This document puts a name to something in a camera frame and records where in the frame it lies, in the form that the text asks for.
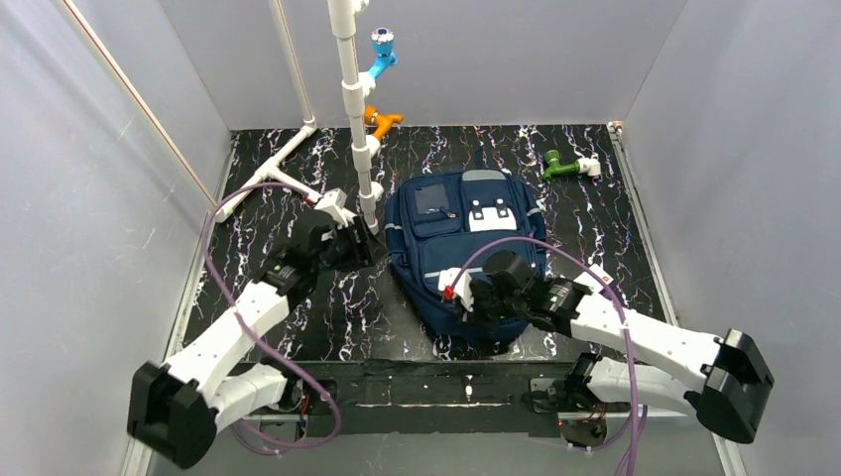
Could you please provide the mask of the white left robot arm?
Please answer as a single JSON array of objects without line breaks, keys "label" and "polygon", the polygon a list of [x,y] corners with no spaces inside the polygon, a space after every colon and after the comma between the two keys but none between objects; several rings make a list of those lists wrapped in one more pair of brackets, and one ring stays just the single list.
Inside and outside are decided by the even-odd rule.
[{"label": "white left robot arm", "polygon": [[237,420],[282,401],[295,374],[329,393],[299,365],[255,364],[232,370],[263,336],[282,323],[314,290],[325,272],[355,272],[373,266],[370,231],[347,210],[309,210],[289,241],[277,246],[229,307],[183,350],[162,364],[134,373],[127,432],[187,469],[200,461],[216,435]]}]

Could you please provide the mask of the navy blue student backpack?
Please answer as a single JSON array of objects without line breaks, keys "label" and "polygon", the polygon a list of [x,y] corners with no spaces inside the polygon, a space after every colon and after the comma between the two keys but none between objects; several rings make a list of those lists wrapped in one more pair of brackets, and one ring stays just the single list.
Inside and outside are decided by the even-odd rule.
[{"label": "navy blue student backpack", "polygon": [[392,270],[418,317],[431,330],[469,341],[510,342],[528,323],[506,313],[467,316],[441,293],[464,268],[465,279],[486,282],[482,266],[510,250],[539,272],[546,269],[545,221],[529,185],[487,166],[478,148],[461,172],[405,180],[385,205],[383,227]]}]

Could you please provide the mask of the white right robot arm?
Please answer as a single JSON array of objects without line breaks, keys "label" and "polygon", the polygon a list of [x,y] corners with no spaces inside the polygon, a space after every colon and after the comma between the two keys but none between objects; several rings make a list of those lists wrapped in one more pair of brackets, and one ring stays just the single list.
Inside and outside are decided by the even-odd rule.
[{"label": "white right robot arm", "polygon": [[737,443],[755,441],[775,379],[749,334],[734,328],[724,336],[696,332],[617,309],[605,285],[547,277],[509,250],[492,254],[482,272],[485,277],[474,280],[459,271],[442,288],[466,321],[519,317],[542,331],[625,350],[623,362],[581,354],[540,392],[551,404],[586,409],[635,403],[694,416]]}]

